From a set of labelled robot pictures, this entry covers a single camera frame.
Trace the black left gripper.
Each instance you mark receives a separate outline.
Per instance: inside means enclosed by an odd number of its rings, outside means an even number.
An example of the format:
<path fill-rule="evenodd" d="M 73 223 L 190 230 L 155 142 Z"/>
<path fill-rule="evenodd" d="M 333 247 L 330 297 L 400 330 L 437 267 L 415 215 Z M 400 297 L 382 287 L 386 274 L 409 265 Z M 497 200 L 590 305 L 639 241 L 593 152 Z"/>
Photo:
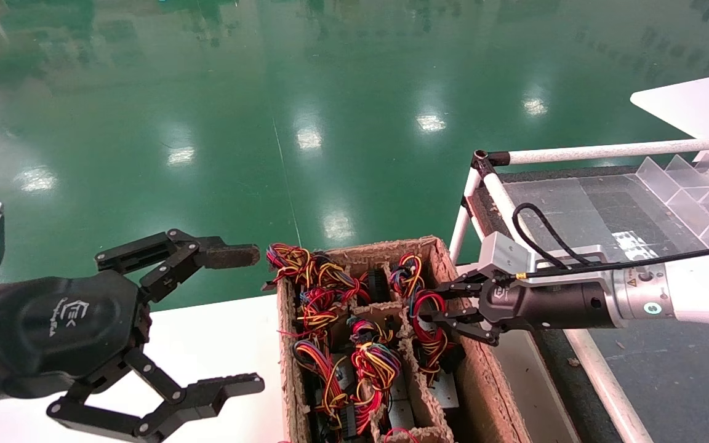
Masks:
<path fill-rule="evenodd" d="M 44 277 L 0 284 L 0 400 L 67 391 L 47 416 L 71 431 L 127 442 L 163 442 L 189 421 L 219 416 L 234 396 L 261 393 L 257 373 L 199 380 L 181 387 L 147 357 L 150 307 L 195 272 L 253 266 L 255 244 L 227 244 L 179 229 L 95 256 L 90 277 Z M 150 267 L 140 283 L 122 275 Z M 134 371 L 163 401 L 143 417 L 86 404 Z"/>

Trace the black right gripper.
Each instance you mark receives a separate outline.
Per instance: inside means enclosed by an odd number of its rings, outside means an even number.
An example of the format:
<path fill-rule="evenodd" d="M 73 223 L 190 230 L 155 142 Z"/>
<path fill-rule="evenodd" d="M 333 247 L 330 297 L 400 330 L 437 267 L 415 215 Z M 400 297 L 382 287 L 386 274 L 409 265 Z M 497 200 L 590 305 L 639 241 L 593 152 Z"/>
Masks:
<path fill-rule="evenodd" d="M 443 300 L 479 299 L 480 308 L 442 311 L 422 308 L 417 317 L 449 334 L 500 344 L 512 330 L 590 330 L 619 326 L 607 305 L 607 292 L 594 281 L 549 286 L 509 286 L 506 278 L 445 281 L 432 292 Z"/>

